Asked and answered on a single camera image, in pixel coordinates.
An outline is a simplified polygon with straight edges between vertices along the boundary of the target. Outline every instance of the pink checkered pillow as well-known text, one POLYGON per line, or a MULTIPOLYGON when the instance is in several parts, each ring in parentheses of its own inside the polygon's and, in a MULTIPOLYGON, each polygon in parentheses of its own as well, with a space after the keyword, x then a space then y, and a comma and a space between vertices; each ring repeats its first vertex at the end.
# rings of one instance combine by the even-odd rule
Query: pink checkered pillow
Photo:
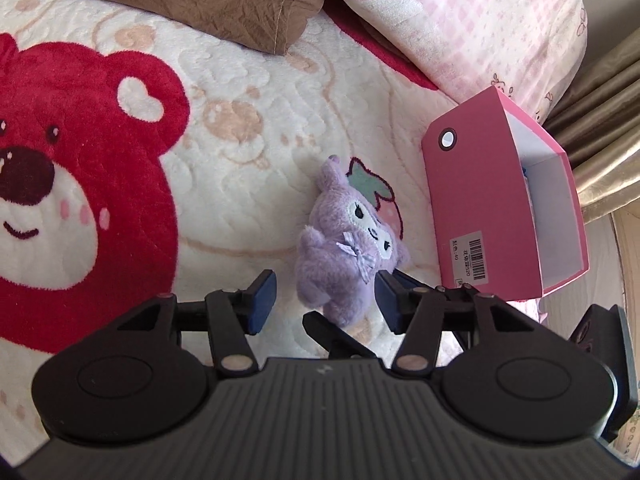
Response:
POLYGON ((345 0, 462 102, 493 84, 541 122, 586 47, 582 0, 345 0))

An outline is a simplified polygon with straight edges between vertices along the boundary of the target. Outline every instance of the red bear pattern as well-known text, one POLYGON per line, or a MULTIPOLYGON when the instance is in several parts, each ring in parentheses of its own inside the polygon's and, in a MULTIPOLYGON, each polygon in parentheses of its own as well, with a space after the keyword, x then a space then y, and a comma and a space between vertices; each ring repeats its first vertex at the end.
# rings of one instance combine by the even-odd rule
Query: red bear pattern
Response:
MULTIPOLYGON (((82 223, 95 219, 97 229, 95 263, 75 285, 31 288, 2 275, 0 337, 58 352, 171 289, 177 218, 159 157, 184 133, 189 114, 180 79, 154 56, 103 56, 62 42, 19 51, 11 35, 0 34, 0 203, 37 206, 56 168, 64 168, 88 202, 79 213, 82 223), (140 120, 121 108, 118 88, 127 77, 142 81, 161 103, 159 120, 140 120)), ((63 220, 77 213, 65 203, 63 220)), ((0 218, 0 237, 20 240, 12 244, 28 244, 38 234, 7 227, 7 220, 0 218)))

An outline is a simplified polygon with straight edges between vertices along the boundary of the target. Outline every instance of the bow ribbon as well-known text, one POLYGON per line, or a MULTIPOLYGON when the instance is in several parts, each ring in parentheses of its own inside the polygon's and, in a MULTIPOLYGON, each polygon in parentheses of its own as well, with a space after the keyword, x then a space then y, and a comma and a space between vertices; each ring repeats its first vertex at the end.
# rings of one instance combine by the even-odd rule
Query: bow ribbon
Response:
POLYGON ((375 257, 371 256, 371 254, 362 252, 362 249, 356 243, 352 233, 347 232, 342 233, 342 235, 344 236, 344 241, 347 242, 347 245, 341 244, 340 242, 336 242, 335 244, 340 248, 340 250, 356 257, 360 275, 365 283, 369 283, 371 281, 371 271, 376 269, 375 257))

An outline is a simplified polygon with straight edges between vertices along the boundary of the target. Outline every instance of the pink cheek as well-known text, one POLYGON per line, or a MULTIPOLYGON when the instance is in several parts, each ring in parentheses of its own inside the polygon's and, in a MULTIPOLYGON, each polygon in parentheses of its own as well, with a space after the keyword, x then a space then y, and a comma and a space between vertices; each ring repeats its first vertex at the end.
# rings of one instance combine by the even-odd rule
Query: pink cheek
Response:
POLYGON ((98 219, 98 224, 100 224, 100 227, 106 231, 107 229, 109 229, 110 222, 111 215, 109 213, 109 210, 103 207, 102 209, 100 209, 100 218, 98 219))
POLYGON ((66 199, 60 202, 60 217, 63 220, 69 218, 69 202, 66 199))
POLYGON ((398 215, 396 203, 381 200, 378 216, 380 216, 380 218, 382 218, 382 220, 385 221, 386 224, 389 225, 389 227, 391 227, 396 236, 400 238, 400 235, 402 233, 402 221, 398 215))
POLYGON ((80 208, 80 223, 82 225, 89 225, 90 215, 91 213, 89 212, 89 208, 83 205, 80 208))

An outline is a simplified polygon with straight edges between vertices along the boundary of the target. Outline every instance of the bear mouth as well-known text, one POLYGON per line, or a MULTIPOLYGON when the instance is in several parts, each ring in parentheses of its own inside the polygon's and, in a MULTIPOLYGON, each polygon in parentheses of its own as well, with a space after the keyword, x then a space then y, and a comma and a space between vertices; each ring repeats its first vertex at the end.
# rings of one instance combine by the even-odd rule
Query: bear mouth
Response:
POLYGON ((3 225, 4 225, 4 228, 7 230, 7 232, 12 237, 18 238, 18 240, 28 240, 29 238, 38 236, 38 234, 40 233, 40 231, 38 231, 37 229, 32 229, 31 231, 17 231, 13 227, 11 227, 9 222, 5 222, 3 225))

